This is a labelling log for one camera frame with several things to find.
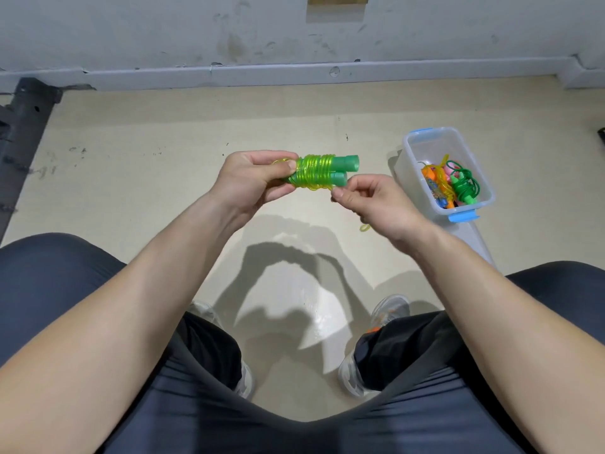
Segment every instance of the sneaker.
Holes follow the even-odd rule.
[[[210,305],[207,305],[206,303],[193,300],[187,308],[187,312],[201,317],[224,330],[223,324],[218,318],[218,314],[212,307],[210,307]],[[252,375],[252,371],[243,360],[241,361],[241,379],[237,383],[234,392],[240,397],[246,398],[246,400],[250,400],[254,392],[254,377]]]
[[[391,295],[384,298],[372,313],[370,318],[370,329],[368,333],[378,331],[391,320],[410,316],[410,302],[403,295]],[[348,354],[338,368],[338,382],[343,389],[355,398],[363,398],[375,395],[379,392],[364,387],[357,364],[353,358],[353,352]]]

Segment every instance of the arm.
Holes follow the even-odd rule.
[[[605,446],[605,346],[424,218],[391,177],[357,175],[332,196],[412,256],[483,377],[539,451]]]
[[[0,368],[0,451],[94,452],[160,359],[223,245],[265,202],[294,153],[234,153],[213,188],[109,282]]]

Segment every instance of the black metal rack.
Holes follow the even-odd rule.
[[[0,105],[0,242],[30,174],[53,107],[63,92],[35,78],[21,78],[13,99]]]

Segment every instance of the clear plastic container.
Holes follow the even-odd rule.
[[[435,201],[421,169],[425,163],[439,164],[446,154],[450,155],[451,160],[473,172],[473,177],[481,188],[477,203],[443,209]],[[420,129],[407,134],[404,137],[404,149],[395,163],[395,175],[420,212],[436,223],[465,223],[475,220],[479,218],[477,210],[495,200],[494,191],[473,153],[453,127]]]

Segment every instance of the baseboard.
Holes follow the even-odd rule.
[[[604,68],[584,68],[578,59],[574,59],[557,74],[565,89],[605,88]]]
[[[450,78],[502,78],[563,74],[574,57],[511,59],[406,60],[284,65],[234,65],[85,71],[55,69],[0,72],[0,92],[10,93],[21,77],[36,77],[57,87],[90,86],[97,90],[145,90],[204,86],[357,83]]]

